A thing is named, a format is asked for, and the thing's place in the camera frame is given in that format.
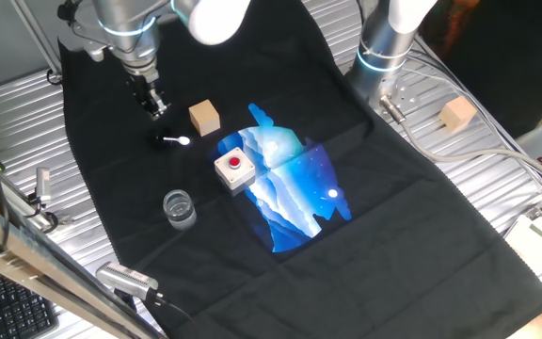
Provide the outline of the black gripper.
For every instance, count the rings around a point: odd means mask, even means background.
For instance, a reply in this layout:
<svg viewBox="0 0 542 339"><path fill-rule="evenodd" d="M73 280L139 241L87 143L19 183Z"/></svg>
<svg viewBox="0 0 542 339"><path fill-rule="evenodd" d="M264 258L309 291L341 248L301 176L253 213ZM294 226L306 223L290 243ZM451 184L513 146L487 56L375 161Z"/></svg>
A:
<svg viewBox="0 0 542 339"><path fill-rule="evenodd" d="M150 83L142 75L130 74L130 85L135 99L148 111L154 121L160 119L168 109L168 104L160 96L154 83Z"/></svg>

